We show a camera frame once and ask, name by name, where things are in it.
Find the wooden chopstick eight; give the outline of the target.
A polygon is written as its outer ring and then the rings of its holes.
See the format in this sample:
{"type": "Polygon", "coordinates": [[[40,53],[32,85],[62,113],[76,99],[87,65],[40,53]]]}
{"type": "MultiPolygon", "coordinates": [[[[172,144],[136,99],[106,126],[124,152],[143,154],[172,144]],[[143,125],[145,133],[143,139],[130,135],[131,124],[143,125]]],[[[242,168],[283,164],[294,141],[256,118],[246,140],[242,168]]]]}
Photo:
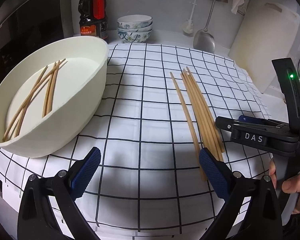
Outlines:
{"type": "Polygon", "coordinates": [[[215,122],[214,122],[214,119],[211,115],[211,112],[207,106],[207,103],[203,97],[203,94],[199,88],[199,86],[197,85],[190,69],[187,67],[187,74],[189,76],[189,78],[191,79],[191,84],[193,85],[194,89],[196,90],[196,94],[199,96],[199,101],[200,103],[203,105],[203,109],[204,109],[204,115],[205,117],[207,118],[207,122],[209,124],[209,128],[211,129],[211,132],[212,132],[212,137],[214,139],[214,142],[217,146],[217,151],[218,151],[218,154],[222,155],[222,153],[224,152],[224,146],[223,146],[223,142],[221,141],[220,139],[220,136],[219,136],[219,133],[215,127],[215,122]]]}

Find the wooden chopstick five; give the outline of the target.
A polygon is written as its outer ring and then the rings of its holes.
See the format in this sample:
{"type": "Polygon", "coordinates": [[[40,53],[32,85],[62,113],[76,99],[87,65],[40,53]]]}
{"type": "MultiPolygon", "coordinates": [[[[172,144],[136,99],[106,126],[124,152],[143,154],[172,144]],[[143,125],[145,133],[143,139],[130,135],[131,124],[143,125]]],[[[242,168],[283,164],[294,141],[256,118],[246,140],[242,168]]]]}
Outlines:
{"type": "Polygon", "coordinates": [[[172,78],[173,84],[174,84],[175,89],[177,91],[181,106],[183,108],[183,111],[184,111],[184,114],[185,114],[185,117],[186,117],[186,121],[187,121],[189,130],[190,130],[191,138],[192,138],[194,149],[195,149],[196,158],[197,158],[197,160],[199,160],[199,153],[200,153],[201,148],[200,148],[200,145],[199,145],[199,141],[197,139],[196,132],[194,130],[194,125],[193,125],[192,119],[190,117],[189,110],[187,108],[187,105],[185,103],[185,100],[183,98],[181,90],[180,90],[180,88],[179,88],[172,72],[170,72],[170,76],[172,78]]]}

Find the wooden chopstick three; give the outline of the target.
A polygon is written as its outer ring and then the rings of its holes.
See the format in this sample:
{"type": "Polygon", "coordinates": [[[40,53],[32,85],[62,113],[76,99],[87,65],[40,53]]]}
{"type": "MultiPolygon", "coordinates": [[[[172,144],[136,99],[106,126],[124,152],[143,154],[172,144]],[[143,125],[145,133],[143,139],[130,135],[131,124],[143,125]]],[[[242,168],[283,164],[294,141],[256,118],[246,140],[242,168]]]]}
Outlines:
{"type": "Polygon", "coordinates": [[[44,105],[43,105],[42,118],[47,115],[52,80],[53,80],[53,73],[50,75],[49,81],[48,81],[48,84],[47,84],[47,89],[46,89],[46,94],[45,94],[45,100],[44,100],[44,105]]]}

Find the wooden chopstick four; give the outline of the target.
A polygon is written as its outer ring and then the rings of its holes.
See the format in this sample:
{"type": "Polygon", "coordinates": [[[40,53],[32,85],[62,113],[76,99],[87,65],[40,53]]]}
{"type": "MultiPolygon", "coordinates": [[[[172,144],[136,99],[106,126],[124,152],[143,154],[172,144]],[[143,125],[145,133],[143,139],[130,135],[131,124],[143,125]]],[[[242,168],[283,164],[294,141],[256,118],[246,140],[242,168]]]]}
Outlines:
{"type": "Polygon", "coordinates": [[[49,99],[49,103],[48,103],[47,114],[52,111],[53,94],[54,94],[54,90],[55,90],[55,84],[56,84],[56,79],[57,79],[57,74],[58,74],[60,64],[61,64],[61,61],[58,61],[56,63],[56,66],[54,67],[55,71],[53,72],[53,80],[52,80],[52,85],[51,85],[51,90],[50,90],[50,99],[49,99]]]}

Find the wooden chopstick ten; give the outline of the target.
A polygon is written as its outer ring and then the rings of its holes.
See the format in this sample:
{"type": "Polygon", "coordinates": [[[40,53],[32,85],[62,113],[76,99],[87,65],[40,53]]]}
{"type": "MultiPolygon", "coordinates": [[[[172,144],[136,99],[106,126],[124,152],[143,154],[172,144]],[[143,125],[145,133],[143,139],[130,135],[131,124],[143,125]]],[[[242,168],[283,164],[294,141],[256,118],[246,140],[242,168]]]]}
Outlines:
{"type": "MultiPolygon", "coordinates": [[[[34,117],[38,117],[39,116],[40,118],[42,118],[42,112],[43,112],[43,105],[44,105],[44,100],[45,100],[45,94],[46,93],[43,92],[43,95],[44,95],[43,100],[42,99],[39,100],[39,109],[38,110],[34,110],[34,117]]],[[[26,127],[27,119],[32,118],[31,111],[32,111],[32,109],[30,109],[30,112],[26,114],[25,127],[26,127]]]]}

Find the wooden chopstick two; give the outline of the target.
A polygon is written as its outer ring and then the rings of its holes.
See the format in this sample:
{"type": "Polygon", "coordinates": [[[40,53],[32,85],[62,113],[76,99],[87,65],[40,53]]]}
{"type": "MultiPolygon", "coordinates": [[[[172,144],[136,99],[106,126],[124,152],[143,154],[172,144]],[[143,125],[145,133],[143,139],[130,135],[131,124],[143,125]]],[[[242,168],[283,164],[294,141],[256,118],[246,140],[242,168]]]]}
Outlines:
{"type": "MultiPolygon", "coordinates": [[[[59,66],[59,69],[62,68],[63,64],[64,63],[65,59],[63,59],[61,61],[61,64],[59,66]]],[[[17,136],[19,136],[21,134],[21,128],[25,127],[25,118],[26,118],[26,114],[30,112],[30,107],[32,105],[34,105],[33,101],[38,98],[39,96],[39,93],[40,92],[44,92],[46,93],[46,89],[47,89],[47,84],[48,84],[48,81],[49,81],[49,77],[50,75],[55,71],[54,69],[55,66],[52,67],[52,69],[47,72],[44,73],[40,83],[36,86],[38,87],[36,89],[36,91],[34,92],[30,102],[29,102],[29,105],[23,109],[23,111],[21,112],[21,114],[17,117],[17,120],[15,121],[13,127],[11,128],[10,130],[10,133],[8,135],[8,138],[7,138],[7,141],[11,140],[12,138],[15,138],[17,136]]]]}

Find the wooden chopstick one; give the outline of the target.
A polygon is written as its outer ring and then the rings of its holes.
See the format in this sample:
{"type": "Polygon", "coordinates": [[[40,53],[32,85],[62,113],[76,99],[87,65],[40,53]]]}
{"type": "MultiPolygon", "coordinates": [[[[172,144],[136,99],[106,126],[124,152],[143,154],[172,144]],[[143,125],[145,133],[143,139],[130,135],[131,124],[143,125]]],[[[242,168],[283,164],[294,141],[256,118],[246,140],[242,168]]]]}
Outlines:
{"type": "Polygon", "coordinates": [[[15,121],[17,120],[17,117],[21,114],[21,112],[23,111],[24,108],[26,108],[29,105],[29,102],[35,92],[35,88],[36,86],[40,83],[44,73],[46,72],[48,66],[45,66],[43,71],[41,72],[41,74],[38,76],[37,80],[35,81],[30,93],[28,94],[28,96],[26,97],[26,99],[24,100],[24,102],[21,104],[21,106],[18,108],[17,112],[15,113],[15,115],[13,116],[12,120],[10,121],[9,125],[6,128],[6,131],[3,135],[3,142],[7,141],[8,135],[10,133],[11,128],[13,127],[15,121]]]}

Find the white black checkered cloth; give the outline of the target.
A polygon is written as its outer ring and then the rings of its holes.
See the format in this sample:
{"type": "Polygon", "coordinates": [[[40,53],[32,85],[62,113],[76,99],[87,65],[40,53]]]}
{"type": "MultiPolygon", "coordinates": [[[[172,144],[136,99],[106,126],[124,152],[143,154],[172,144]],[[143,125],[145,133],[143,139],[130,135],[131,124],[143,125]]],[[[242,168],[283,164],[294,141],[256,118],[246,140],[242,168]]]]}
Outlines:
{"type": "Polygon", "coordinates": [[[213,117],[269,118],[260,92],[231,59],[193,49],[116,44],[108,60],[100,106],[72,141],[39,159],[0,148],[5,200],[19,205],[29,175],[53,176],[98,147],[100,166],[76,204],[99,237],[191,239],[204,233],[223,200],[200,175],[180,74],[191,71],[213,117]]]}

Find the steel spatula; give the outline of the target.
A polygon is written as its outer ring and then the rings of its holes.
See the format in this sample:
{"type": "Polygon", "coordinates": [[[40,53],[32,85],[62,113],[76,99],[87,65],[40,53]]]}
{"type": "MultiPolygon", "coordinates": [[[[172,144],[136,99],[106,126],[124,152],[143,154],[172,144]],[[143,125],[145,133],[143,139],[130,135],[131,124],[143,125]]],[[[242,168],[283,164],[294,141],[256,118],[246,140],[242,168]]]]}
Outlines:
{"type": "Polygon", "coordinates": [[[210,24],[210,20],[212,17],[212,13],[215,7],[216,0],[212,0],[210,12],[207,18],[206,25],[204,29],[200,29],[196,32],[193,40],[193,48],[197,50],[202,50],[208,53],[215,52],[215,39],[214,37],[208,32],[208,27],[210,24]]]}

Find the large white round basin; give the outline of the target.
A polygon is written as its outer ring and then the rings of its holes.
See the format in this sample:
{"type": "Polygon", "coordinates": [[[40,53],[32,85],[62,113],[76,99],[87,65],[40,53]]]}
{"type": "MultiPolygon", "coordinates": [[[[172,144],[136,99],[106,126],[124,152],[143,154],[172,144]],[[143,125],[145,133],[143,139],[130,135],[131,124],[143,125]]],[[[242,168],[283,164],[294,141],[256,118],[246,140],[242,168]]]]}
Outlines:
{"type": "Polygon", "coordinates": [[[0,84],[0,148],[39,158],[69,143],[95,114],[105,89],[107,42],[53,42],[17,64],[0,84]]]}

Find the white cutting board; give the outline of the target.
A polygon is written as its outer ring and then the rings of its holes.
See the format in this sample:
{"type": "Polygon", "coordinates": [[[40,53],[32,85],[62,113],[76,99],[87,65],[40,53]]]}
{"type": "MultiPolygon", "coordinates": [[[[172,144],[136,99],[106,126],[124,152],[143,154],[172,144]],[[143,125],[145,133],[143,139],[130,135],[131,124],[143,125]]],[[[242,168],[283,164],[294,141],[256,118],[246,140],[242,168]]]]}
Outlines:
{"type": "Polygon", "coordinates": [[[300,15],[279,3],[248,9],[229,57],[245,69],[256,88],[264,93],[276,77],[273,59],[287,57],[300,25],[300,15]]]}

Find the middle floral ceramic bowl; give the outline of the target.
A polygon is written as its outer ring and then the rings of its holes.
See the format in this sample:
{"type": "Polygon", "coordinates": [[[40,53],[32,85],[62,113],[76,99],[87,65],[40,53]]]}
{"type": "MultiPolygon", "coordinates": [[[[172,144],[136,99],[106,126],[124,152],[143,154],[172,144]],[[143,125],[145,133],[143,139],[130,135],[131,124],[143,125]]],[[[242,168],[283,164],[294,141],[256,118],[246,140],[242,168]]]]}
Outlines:
{"type": "Polygon", "coordinates": [[[121,28],[118,28],[117,30],[120,32],[128,32],[128,33],[134,33],[134,32],[147,32],[152,29],[152,24],[144,26],[141,24],[125,24],[121,28]]]}

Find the floral ceramic bowl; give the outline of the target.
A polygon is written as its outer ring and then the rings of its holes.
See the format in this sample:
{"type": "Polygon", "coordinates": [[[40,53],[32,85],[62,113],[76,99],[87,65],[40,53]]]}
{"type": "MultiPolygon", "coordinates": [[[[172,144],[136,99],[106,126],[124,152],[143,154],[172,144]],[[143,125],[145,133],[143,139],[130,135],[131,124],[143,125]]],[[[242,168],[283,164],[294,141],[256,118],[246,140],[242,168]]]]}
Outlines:
{"type": "Polygon", "coordinates": [[[125,29],[117,31],[119,38],[123,41],[123,43],[144,43],[146,42],[151,33],[152,29],[149,31],[136,31],[131,32],[125,29]]]}
{"type": "Polygon", "coordinates": [[[144,26],[141,24],[125,24],[121,28],[118,28],[117,30],[120,32],[128,32],[128,33],[134,33],[134,32],[147,32],[152,29],[152,24],[144,26]]]}
{"type": "Polygon", "coordinates": [[[149,26],[153,18],[148,15],[127,15],[117,19],[117,27],[121,29],[139,29],[149,26]]]}

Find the bottom floral ceramic bowl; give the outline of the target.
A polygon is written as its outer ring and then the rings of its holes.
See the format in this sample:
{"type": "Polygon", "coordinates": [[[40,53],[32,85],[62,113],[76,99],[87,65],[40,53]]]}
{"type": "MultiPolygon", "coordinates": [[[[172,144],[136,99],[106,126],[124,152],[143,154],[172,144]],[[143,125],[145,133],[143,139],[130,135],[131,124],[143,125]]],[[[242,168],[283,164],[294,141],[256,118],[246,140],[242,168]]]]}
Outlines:
{"type": "Polygon", "coordinates": [[[123,43],[144,43],[146,42],[151,33],[152,29],[149,31],[136,31],[131,32],[125,29],[117,31],[119,38],[123,41],[123,43]]]}

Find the top floral ceramic bowl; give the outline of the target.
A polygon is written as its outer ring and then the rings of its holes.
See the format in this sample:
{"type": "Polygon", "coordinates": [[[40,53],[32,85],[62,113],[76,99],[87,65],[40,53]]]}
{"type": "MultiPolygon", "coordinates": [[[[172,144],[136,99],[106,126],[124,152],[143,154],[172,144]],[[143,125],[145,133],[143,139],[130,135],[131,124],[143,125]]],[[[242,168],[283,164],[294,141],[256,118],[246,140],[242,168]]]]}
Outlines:
{"type": "Polygon", "coordinates": [[[117,19],[117,27],[121,29],[139,29],[149,26],[153,18],[148,15],[127,15],[117,19]]]}

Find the black range hood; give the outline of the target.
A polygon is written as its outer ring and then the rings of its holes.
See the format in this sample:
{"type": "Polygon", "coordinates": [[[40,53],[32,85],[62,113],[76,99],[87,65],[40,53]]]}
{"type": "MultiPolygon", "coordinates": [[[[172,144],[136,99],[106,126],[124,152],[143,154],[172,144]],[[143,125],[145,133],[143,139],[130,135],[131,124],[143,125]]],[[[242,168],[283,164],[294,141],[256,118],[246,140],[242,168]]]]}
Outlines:
{"type": "Polygon", "coordinates": [[[0,57],[6,61],[73,34],[71,0],[7,0],[0,8],[0,57]]]}

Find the dark soy sauce bottle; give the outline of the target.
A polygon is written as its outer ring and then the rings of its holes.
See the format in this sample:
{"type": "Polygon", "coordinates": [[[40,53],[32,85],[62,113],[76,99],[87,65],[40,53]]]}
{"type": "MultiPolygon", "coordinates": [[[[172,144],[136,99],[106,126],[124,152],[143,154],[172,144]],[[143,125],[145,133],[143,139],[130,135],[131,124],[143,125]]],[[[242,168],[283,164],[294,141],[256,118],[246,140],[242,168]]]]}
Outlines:
{"type": "Polygon", "coordinates": [[[108,41],[106,0],[79,0],[80,35],[99,37],[108,41]]]}

